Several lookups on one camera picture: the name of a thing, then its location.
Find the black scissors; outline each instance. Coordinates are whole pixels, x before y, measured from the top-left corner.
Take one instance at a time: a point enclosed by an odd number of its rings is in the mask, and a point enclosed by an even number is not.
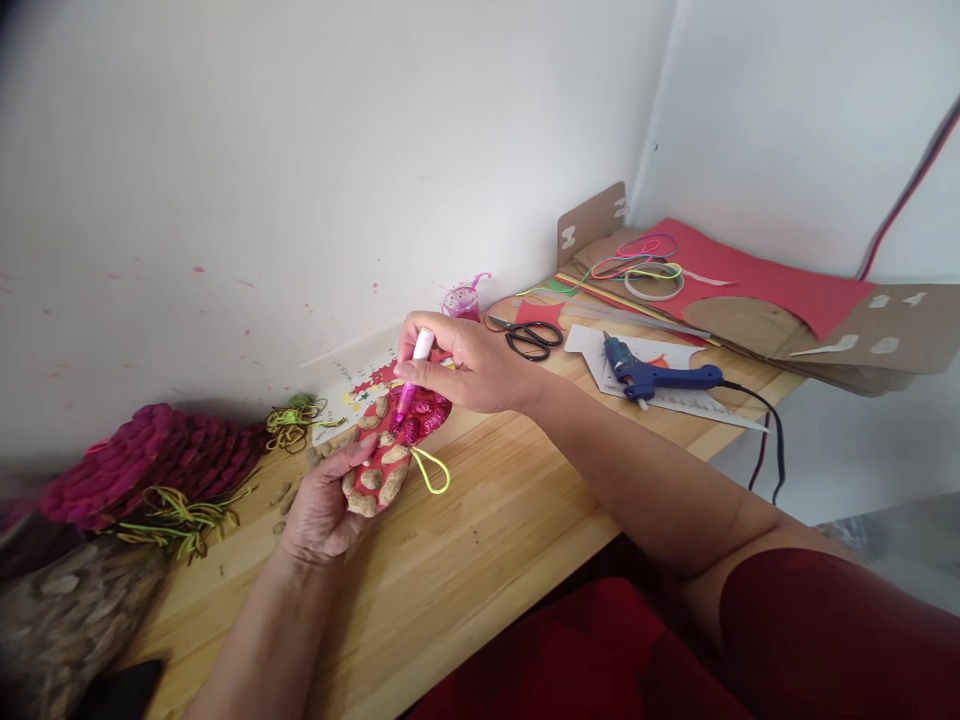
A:
[[[520,357],[526,358],[531,362],[543,362],[550,357],[550,348],[557,347],[557,345],[563,342],[563,333],[560,331],[560,328],[548,322],[543,322],[542,320],[517,324],[508,322],[503,318],[494,317],[493,315],[487,315],[487,320],[506,330],[507,344],[510,346],[510,349]],[[532,328],[548,330],[553,333],[554,339],[551,340],[540,333],[536,333]],[[517,347],[518,340],[532,347],[529,350],[521,350]]]

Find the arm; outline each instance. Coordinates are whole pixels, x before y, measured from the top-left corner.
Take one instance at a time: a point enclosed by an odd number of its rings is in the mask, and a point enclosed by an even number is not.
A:
[[[185,720],[303,715],[343,553],[368,522],[346,512],[340,478],[375,440],[344,448],[303,478],[283,536]]]
[[[720,594],[740,562],[774,547],[834,554],[815,530],[573,383],[523,360],[476,323],[413,313],[404,326],[401,358],[411,357],[423,326],[453,353],[457,369],[409,361],[397,366],[397,374],[477,412],[513,409],[533,419],[623,531],[683,582],[698,621],[716,642]]]

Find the hand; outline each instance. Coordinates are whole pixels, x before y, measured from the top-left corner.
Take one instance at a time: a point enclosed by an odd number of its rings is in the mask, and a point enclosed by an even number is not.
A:
[[[456,370],[426,360],[410,360],[420,328],[436,335],[437,345],[453,353]],[[548,373],[510,350],[503,338],[471,320],[440,313],[413,312],[400,335],[397,376],[481,413],[526,412],[540,396]]]
[[[369,519],[347,512],[340,480],[351,468],[373,454],[377,435],[341,448],[321,461],[300,481],[297,499],[280,538],[281,547],[295,560],[329,566],[353,545]]]

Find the colorful string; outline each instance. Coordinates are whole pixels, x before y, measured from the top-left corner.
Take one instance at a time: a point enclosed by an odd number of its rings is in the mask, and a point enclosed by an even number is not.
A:
[[[660,249],[660,238],[669,238],[673,242],[673,249],[669,252],[655,252]],[[631,246],[636,245],[636,243],[641,241],[643,241],[643,246],[639,251],[633,252],[630,250]],[[654,258],[665,260],[666,258],[676,255],[679,250],[680,243],[677,241],[676,237],[670,233],[650,233],[649,235],[642,235],[635,240],[630,240],[629,242],[623,243],[617,248],[614,255],[610,255],[598,260],[593,264],[593,267],[591,267],[584,274],[584,276],[580,278],[577,284],[573,285],[572,287],[569,287],[565,290],[552,290],[551,288],[537,286],[517,293],[517,296],[520,297],[527,295],[532,293],[534,290],[551,290],[551,292],[572,295],[573,293],[577,292],[583,283],[587,281],[587,278],[593,278],[594,280],[615,280],[625,282],[628,281],[630,277],[635,275],[645,275],[648,277],[657,278],[658,280],[676,280],[677,278],[681,278],[683,275],[683,268],[680,265],[677,263],[654,263],[652,261]],[[597,268],[604,263],[614,260],[621,263],[620,267],[618,267],[614,272],[607,275],[597,274]],[[669,268],[667,272],[672,270],[673,274],[663,274],[664,267]]]
[[[143,491],[143,501],[154,511],[147,513],[146,517],[151,518],[151,521],[156,524],[118,523],[118,527],[123,531],[116,532],[117,539],[128,543],[156,545],[161,548],[169,547],[172,543],[179,541],[177,560],[186,553],[189,565],[195,557],[207,556],[207,543],[203,539],[203,534],[207,530],[216,529],[222,542],[225,537],[224,525],[231,527],[240,525],[240,518],[233,510],[228,510],[227,506],[246,497],[254,490],[253,487],[247,488],[241,495],[219,503],[191,503],[186,495],[175,488],[161,485],[148,487]],[[151,493],[157,496],[156,503],[151,500]]]
[[[435,458],[433,455],[428,453],[426,450],[421,450],[418,447],[411,447],[411,452],[413,453],[413,459],[417,461],[417,465],[420,466],[420,472],[423,473],[423,482],[427,486],[427,490],[432,492],[434,495],[442,495],[447,491],[447,488],[450,487],[450,469],[444,465],[440,460]],[[423,455],[428,460],[433,460],[437,465],[440,466],[440,469],[443,470],[443,474],[446,476],[447,481],[444,483],[443,487],[439,490],[435,489],[433,485],[430,484],[430,476],[427,474],[427,469],[423,466],[423,461],[420,459],[420,456]]]
[[[293,404],[303,397],[302,395],[295,395],[290,399],[291,407],[274,408],[273,412],[267,415],[267,432],[275,436],[267,443],[267,450],[283,448],[291,455],[296,455],[307,447],[308,428],[315,425],[337,427],[346,422],[346,418],[314,422],[314,418],[323,412],[323,409],[327,406],[327,401],[321,398],[316,404],[299,404],[294,407]]]

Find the red clothing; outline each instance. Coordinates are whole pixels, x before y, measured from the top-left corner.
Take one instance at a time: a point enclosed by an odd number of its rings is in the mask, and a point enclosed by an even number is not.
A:
[[[622,579],[517,623],[415,708],[432,717],[960,718],[960,619],[809,550],[741,563],[722,684]]]

